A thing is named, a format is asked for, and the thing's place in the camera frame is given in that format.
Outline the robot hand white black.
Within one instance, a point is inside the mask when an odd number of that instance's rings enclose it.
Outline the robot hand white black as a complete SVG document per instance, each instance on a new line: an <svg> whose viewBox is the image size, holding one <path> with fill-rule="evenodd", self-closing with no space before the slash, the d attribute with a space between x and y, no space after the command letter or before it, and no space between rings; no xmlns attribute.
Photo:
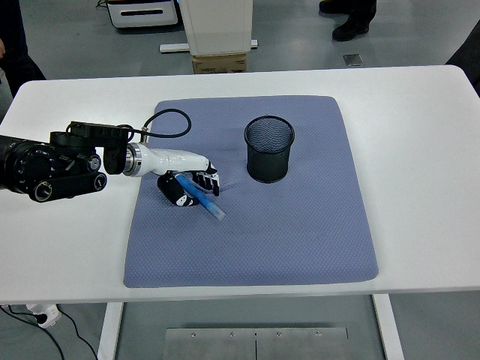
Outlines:
<svg viewBox="0 0 480 360"><path fill-rule="evenodd" d="M212 191L215 196L219 195L218 171L207 157L189 151L149 149L144 145L139 149L141 157L135 161L138 169L136 175L154 173L159 176L157 186L173 205L188 207L199 204L197 199L187 195L174 176L177 173L191 173L193 181L200 187Z"/></svg>

